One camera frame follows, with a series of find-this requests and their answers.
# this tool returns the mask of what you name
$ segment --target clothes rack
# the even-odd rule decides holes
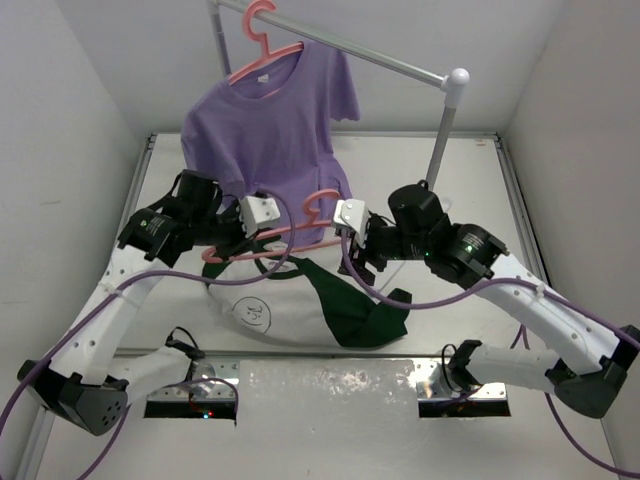
[[[229,51],[224,37],[224,29],[222,28],[220,5],[240,13],[243,13],[248,5],[238,0],[207,0],[207,7],[211,17],[211,25],[213,26],[214,34],[213,37],[216,42],[220,65],[222,66],[222,71],[225,75],[230,75],[231,63],[229,61]],[[445,92],[444,111],[442,113],[442,119],[440,120],[436,142],[433,147],[426,175],[427,184],[430,189],[433,189],[436,177],[438,176],[438,171],[440,170],[440,164],[442,163],[442,156],[447,145],[447,140],[451,134],[453,119],[458,109],[458,105],[460,104],[464,88],[469,83],[469,72],[467,72],[467,70],[464,68],[456,68],[449,75],[441,76],[385,55],[376,50],[363,47],[350,42],[349,40],[344,40],[336,35],[322,32],[311,26],[304,25],[276,13],[262,11],[258,12],[255,17],[278,28],[310,38],[311,40],[329,45],[330,47],[337,48],[338,50],[342,50],[343,52],[355,57],[402,75],[406,75],[407,77],[411,77],[420,82],[426,83],[427,85],[431,85],[432,87],[437,87]]]

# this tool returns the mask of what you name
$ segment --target metal rod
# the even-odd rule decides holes
[[[36,480],[55,418],[53,413],[38,408],[15,480]]]
[[[453,124],[453,118],[456,116],[456,110],[456,108],[445,106],[444,112],[442,112],[442,120],[438,128],[436,144],[433,146],[433,154],[431,155],[429,169],[427,170],[427,185],[429,186],[429,190],[433,190],[433,186],[436,183],[436,177],[438,176],[440,164],[442,163],[442,155],[444,154],[444,148],[447,146],[447,140],[451,133],[451,126]]]
[[[227,41],[224,38],[224,30],[222,28],[222,19],[220,18],[220,7],[214,1],[208,1],[209,17],[211,17],[211,26],[213,27],[213,38],[216,41],[216,49],[218,50],[218,58],[220,66],[225,76],[231,75],[231,62],[229,61],[229,50],[227,50]]]
[[[208,3],[213,3],[214,1],[218,5],[223,5],[240,13],[244,13],[244,11],[247,9],[246,4],[237,0],[209,0]],[[255,16],[263,22],[270,23],[271,25],[275,25],[276,27],[280,27],[289,32],[296,33],[320,43],[324,43],[325,45],[337,48],[338,50],[342,50],[343,52],[349,53],[368,62],[375,63],[376,65],[380,65],[381,67],[388,68],[389,70],[393,70],[394,72],[401,73],[402,75],[406,75],[407,77],[415,78],[416,80],[424,82],[427,85],[441,88],[442,82],[444,81],[444,77],[440,75],[415,67],[409,63],[402,62],[393,57],[390,57],[389,55],[385,55],[384,53],[380,53],[370,48],[363,47],[348,40],[343,40],[336,35],[321,32],[313,27],[300,24],[281,15],[270,12],[258,12]]]

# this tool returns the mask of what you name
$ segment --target metal frame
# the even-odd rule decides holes
[[[231,62],[229,60],[229,50],[227,48],[224,29],[222,27],[222,18],[220,17],[220,5],[240,13],[244,13],[248,5],[239,2],[238,0],[207,0],[207,8],[209,10],[209,16],[211,17],[213,38],[216,42],[220,65],[225,75],[230,75]],[[469,83],[469,72],[464,68],[456,68],[449,75],[438,75],[437,73],[432,73],[389,55],[385,55],[384,53],[372,50],[368,47],[363,47],[350,42],[349,40],[344,40],[331,33],[322,32],[309,25],[304,25],[275,13],[260,11],[256,13],[255,17],[263,22],[282,28],[283,30],[310,38],[311,40],[329,45],[330,47],[337,48],[338,50],[361,58],[362,60],[374,63],[407,77],[414,78],[432,87],[437,87],[445,92],[444,111],[442,113],[440,127],[438,128],[438,134],[436,136],[436,143],[433,147],[433,153],[431,154],[426,175],[427,184],[429,185],[429,188],[433,190],[438,176],[438,171],[440,170],[440,164],[442,163],[442,156],[447,145],[447,140],[451,134],[453,119],[455,118],[458,105],[460,104],[464,88]]]
[[[133,178],[131,179],[131,187],[129,188],[127,200],[124,204],[122,217],[120,217],[118,234],[120,234],[122,228],[129,221],[131,213],[135,211],[138,198],[140,197],[140,191],[142,190],[144,177],[147,174],[147,168],[151,161],[151,154],[153,153],[156,138],[157,134],[151,134],[147,137],[144,145],[142,146],[140,156],[138,157],[138,163],[133,173]],[[56,417],[53,413],[45,410],[43,407],[38,407],[36,418],[31,426],[31,431],[29,432],[27,445],[22,452],[15,480],[36,480],[55,418]]]
[[[394,138],[436,138],[438,132],[416,132],[410,130],[337,130],[331,132],[332,137],[394,137]],[[479,139],[479,140],[491,140],[495,142],[498,139],[496,132],[482,132],[471,130],[458,130],[451,132],[449,138],[463,138],[463,139]]]
[[[524,202],[524,197],[522,196],[522,190],[520,189],[520,183],[518,182],[518,177],[516,176],[516,171],[513,167],[511,157],[505,149],[502,139],[496,136],[494,139],[494,145],[496,147],[496,152],[498,153],[502,176],[504,177],[505,186],[507,187],[507,192],[509,194],[509,202],[511,203],[513,219],[516,222],[518,238],[520,239],[522,251],[525,256],[525,265],[536,277],[550,287],[553,287],[550,283],[546,269],[544,268],[540,248],[538,247],[538,242],[531,225],[529,212],[527,211],[527,206]]]
[[[310,356],[309,358],[328,358],[329,356]],[[227,380],[232,385],[238,385],[240,383],[240,368],[243,360],[254,360],[265,358],[264,355],[257,356],[244,356],[244,355],[221,355],[206,358],[208,373],[210,376],[215,376]],[[291,356],[266,356],[269,360],[286,360]],[[344,358],[361,358],[368,359],[370,357],[354,357],[345,355]],[[410,360],[413,362],[414,370],[409,375],[408,380],[415,384],[416,388],[416,400],[417,403],[432,403],[438,404],[451,401],[450,398],[437,397],[431,390],[430,385],[433,383],[434,376],[437,375],[438,369],[442,360],[440,356],[407,356],[407,357],[395,357],[394,360]],[[198,371],[194,374],[194,378],[200,378]],[[206,388],[200,388],[194,390],[194,400],[198,401],[212,401],[212,402],[228,402],[229,398],[233,398],[233,390],[222,383],[216,383]],[[480,390],[469,397],[470,400],[475,402],[507,402],[507,389],[504,383],[495,382],[483,385]],[[148,396],[147,402],[188,402],[188,395],[185,390],[178,387],[166,387],[156,390]]]

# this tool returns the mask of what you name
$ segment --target hanger hook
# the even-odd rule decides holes
[[[302,211],[307,216],[307,221],[303,225],[311,225],[318,219],[320,210],[312,207],[311,205],[313,205],[314,202],[320,200],[321,198],[339,200],[340,198],[342,198],[342,195],[340,195],[340,192],[338,192],[337,190],[333,190],[331,188],[325,188],[324,190],[319,190],[309,195],[302,204]]]
[[[256,33],[251,28],[251,19],[253,16],[261,10],[268,10],[273,12],[276,9],[275,4],[271,0],[254,0],[249,4],[244,14],[242,15],[242,30],[245,35],[249,37],[254,42],[259,42],[262,46],[262,54],[264,56],[269,55],[269,40],[267,38],[267,34]]]

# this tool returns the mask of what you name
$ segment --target pink clothes hanger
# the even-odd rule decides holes
[[[327,228],[331,226],[331,220],[317,220],[318,215],[320,215],[320,210],[318,210],[317,208],[313,208],[311,206],[313,202],[315,202],[316,200],[319,200],[320,198],[339,199],[341,198],[341,195],[337,190],[333,190],[330,188],[326,188],[324,190],[320,190],[318,192],[315,192],[309,195],[305,199],[304,203],[302,204],[302,210],[306,214],[307,220],[304,223],[296,225],[296,232],[298,230],[305,230],[307,228],[318,228],[318,227]],[[258,235],[256,239],[264,240],[266,238],[277,237],[278,235],[281,235],[283,233],[287,233],[290,231],[291,231],[291,227],[276,228],[275,230],[269,230],[268,232],[261,233],[260,235]],[[338,245],[340,241],[341,240],[339,239],[330,240],[328,242],[315,243],[313,245],[307,245],[305,247],[296,247],[291,250],[291,253],[306,252],[309,250],[316,250],[318,248],[331,247],[333,245]],[[280,250],[277,252],[260,252],[260,253],[253,253],[248,255],[246,254],[238,255],[235,257],[230,257],[228,261],[237,262],[240,260],[253,260],[256,258],[277,257],[279,255],[282,255],[283,253],[284,253],[284,250]],[[220,257],[216,257],[215,254],[216,254],[216,247],[207,248],[204,252],[202,252],[202,260],[204,260],[205,263],[225,262],[225,260],[221,259]]]
[[[237,72],[232,73],[229,76],[230,85],[233,85],[241,78],[244,78],[246,75],[253,72],[255,69],[260,68],[273,60],[292,53],[301,52],[304,49],[304,44],[302,42],[298,42],[294,43],[293,45],[289,45],[288,47],[279,48],[278,50],[274,50],[272,52],[269,50],[269,39],[267,38],[267,34],[255,33],[251,29],[251,19],[257,12],[259,12],[260,10],[268,10],[270,12],[273,12],[275,9],[276,6],[271,0],[253,0],[242,15],[242,30],[244,31],[245,35],[251,40],[260,43],[262,56],[255,62],[245,65]]]

